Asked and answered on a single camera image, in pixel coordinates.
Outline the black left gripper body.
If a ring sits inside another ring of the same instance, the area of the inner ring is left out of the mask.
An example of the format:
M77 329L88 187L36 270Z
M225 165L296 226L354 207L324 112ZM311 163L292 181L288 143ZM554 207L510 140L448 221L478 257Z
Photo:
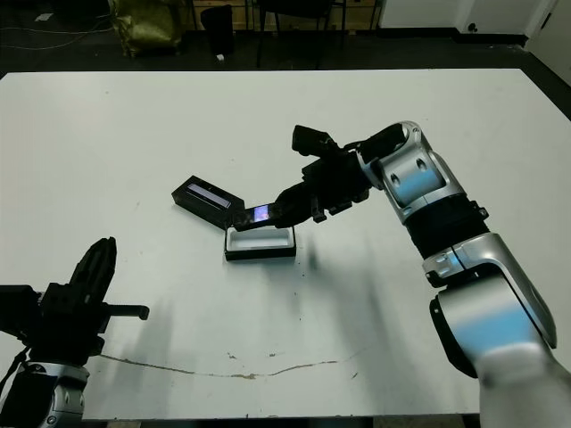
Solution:
M30 358L58 364L85 364L102 352L102 334L112 317L146 320L144 305L104 301L106 284L50 283L39 303L39 321L29 337Z

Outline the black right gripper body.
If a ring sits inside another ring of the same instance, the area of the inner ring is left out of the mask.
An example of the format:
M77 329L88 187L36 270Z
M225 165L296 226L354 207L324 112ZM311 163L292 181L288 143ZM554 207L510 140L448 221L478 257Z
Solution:
M340 151L313 161L302 169L302 180L309 188L315 223L327 219L325 210L334 216L369 197L370 181L355 151Z

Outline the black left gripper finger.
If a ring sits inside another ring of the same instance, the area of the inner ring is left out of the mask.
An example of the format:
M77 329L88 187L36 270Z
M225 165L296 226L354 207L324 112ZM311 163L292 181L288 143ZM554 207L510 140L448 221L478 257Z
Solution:
M103 302L115 273L117 245L114 237L96 243L93 272L93 301Z
M79 289L83 297L102 299L105 291L107 240L100 239L86 251L75 267L69 284Z

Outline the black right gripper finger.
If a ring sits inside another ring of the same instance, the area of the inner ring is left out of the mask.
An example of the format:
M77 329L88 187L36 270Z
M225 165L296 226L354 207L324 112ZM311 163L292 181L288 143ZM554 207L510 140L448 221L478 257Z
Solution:
M311 190L301 182L282 191L274 202L277 212L310 212Z
M280 211L278 224L280 226L295 226L311 217L311 208L283 208Z

